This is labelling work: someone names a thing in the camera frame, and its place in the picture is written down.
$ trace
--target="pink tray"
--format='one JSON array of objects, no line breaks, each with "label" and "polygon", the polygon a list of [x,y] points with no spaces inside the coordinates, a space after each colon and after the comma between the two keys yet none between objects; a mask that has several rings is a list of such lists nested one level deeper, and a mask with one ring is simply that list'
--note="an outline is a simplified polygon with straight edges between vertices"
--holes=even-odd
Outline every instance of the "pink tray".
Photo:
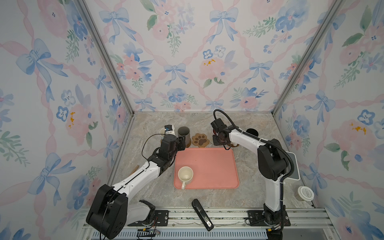
[{"label": "pink tray", "polygon": [[193,179],[185,189],[230,189],[239,186],[235,156],[223,147],[192,147],[179,151],[175,160],[174,186],[181,189],[177,173],[181,167],[193,170]]}]

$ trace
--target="cream mug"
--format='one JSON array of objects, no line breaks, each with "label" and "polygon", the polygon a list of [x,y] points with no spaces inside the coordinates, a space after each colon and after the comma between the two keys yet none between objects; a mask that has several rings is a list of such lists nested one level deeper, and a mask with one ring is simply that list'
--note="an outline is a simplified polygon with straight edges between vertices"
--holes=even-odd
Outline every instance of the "cream mug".
[{"label": "cream mug", "polygon": [[193,170],[190,167],[186,167],[186,166],[182,167],[177,173],[177,176],[179,177],[180,181],[183,183],[181,185],[181,189],[185,190],[185,186],[192,182]]}]

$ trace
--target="black mounting plate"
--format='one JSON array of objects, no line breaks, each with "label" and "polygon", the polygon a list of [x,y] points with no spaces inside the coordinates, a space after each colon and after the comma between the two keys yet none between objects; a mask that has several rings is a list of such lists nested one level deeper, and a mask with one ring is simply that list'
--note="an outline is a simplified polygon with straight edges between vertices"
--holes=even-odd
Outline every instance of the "black mounting plate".
[{"label": "black mounting plate", "polygon": [[[264,210],[249,210],[249,211],[247,211],[248,218],[250,219],[250,223],[251,223],[252,220],[259,221],[262,218],[264,218],[263,212],[264,212]],[[288,216],[286,210],[284,210],[284,216],[286,216],[286,217]],[[284,219],[284,226],[290,226],[290,225],[291,225],[291,222],[289,221],[289,218],[288,219],[285,218]],[[256,223],[253,226],[254,227],[255,226],[266,227],[266,226],[269,226],[269,225],[267,225],[264,221],[261,221],[259,223]]]},{"label": "black mounting plate", "polygon": [[[155,210],[155,218],[157,217],[157,226],[166,227],[168,225],[168,210]],[[128,224],[129,227],[143,227],[145,226],[142,222],[134,222]]]}]

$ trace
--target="wooden coaster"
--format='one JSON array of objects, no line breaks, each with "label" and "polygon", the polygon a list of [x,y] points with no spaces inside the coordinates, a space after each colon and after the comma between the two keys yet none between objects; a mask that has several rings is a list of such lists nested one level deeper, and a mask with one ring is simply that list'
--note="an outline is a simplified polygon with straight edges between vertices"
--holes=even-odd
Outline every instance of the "wooden coaster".
[{"label": "wooden coaster", "polygon": [[205,134],[196,133],[192,137],[192,144],[198,147],[206,147],[209,144],[209,140]]}]

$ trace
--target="gray tumbler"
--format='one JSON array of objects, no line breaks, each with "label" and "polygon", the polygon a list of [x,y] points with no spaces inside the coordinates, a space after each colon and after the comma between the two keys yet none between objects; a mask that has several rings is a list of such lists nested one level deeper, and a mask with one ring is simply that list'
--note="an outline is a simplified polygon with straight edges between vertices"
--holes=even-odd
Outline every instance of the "gray tumbler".
[{"label": "gray tumbler", "polygon": [[190,136],[190,131],[189,131],[189,128],[188,127],[179,127],[179,129],[177,130],[177,134],[179,137],[181,136],[185,136],[185,146],[186,147],[189,147],[191,146],[191,136]]}]

